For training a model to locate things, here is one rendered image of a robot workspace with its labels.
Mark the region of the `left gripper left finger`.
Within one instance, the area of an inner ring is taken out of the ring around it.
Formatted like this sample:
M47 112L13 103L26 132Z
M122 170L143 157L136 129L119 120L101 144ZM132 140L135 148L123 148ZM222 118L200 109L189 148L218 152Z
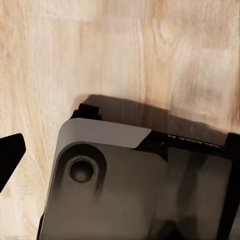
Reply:
M0 138L0 193L26 153L21 133Z

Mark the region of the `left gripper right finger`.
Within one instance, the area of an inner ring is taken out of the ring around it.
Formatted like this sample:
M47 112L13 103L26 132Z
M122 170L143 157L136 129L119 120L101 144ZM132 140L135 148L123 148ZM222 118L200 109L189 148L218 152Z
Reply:
M229 133L225 145L224 151L240 173L240 135L235 133Z

